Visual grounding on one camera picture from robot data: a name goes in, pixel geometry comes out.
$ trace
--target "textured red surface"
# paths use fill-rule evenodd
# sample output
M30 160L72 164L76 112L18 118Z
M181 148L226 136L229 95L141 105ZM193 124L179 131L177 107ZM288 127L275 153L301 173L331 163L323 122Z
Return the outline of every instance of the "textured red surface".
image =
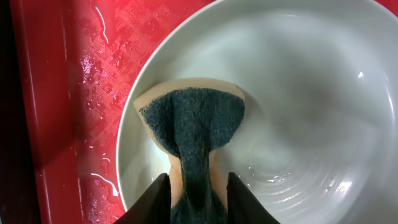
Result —
M11 0L43 224L124 213L115 148L128 93L167 34L210 2ZM379 2L398 15L398 0Z

